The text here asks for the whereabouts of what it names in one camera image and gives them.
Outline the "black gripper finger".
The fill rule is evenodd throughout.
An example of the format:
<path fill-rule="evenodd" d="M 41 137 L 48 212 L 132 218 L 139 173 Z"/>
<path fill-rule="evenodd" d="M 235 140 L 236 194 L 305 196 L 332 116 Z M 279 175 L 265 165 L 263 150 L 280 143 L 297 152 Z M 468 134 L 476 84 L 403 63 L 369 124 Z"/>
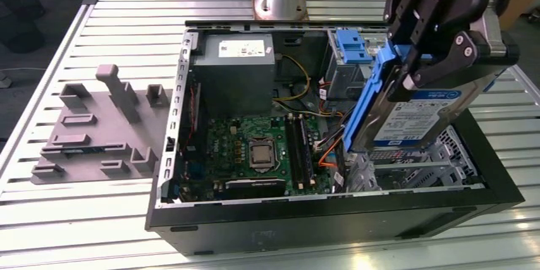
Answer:
<path fill-rule="evenodd" d="M 417 0 L 387 0 L 384 19 L 389 25 L 388 39 L 392 44 L 409 44 L 412 29 L 416 26 L 417 18 L 412 11 Z"/>
<path fill-rule="evenodd" d="M 421 12 L 421 0 L 417 0 L 411 43 L 392 44 L 409 50 L 391 62 L 388 101 L 408 101 L 421 89 L 453 89 L 516 63 L 517 45 L 501 34 L 491 12 L 487 6 L 481 17 L 465 30 L 441 35 L 431 25 L 431 17 Z"/>

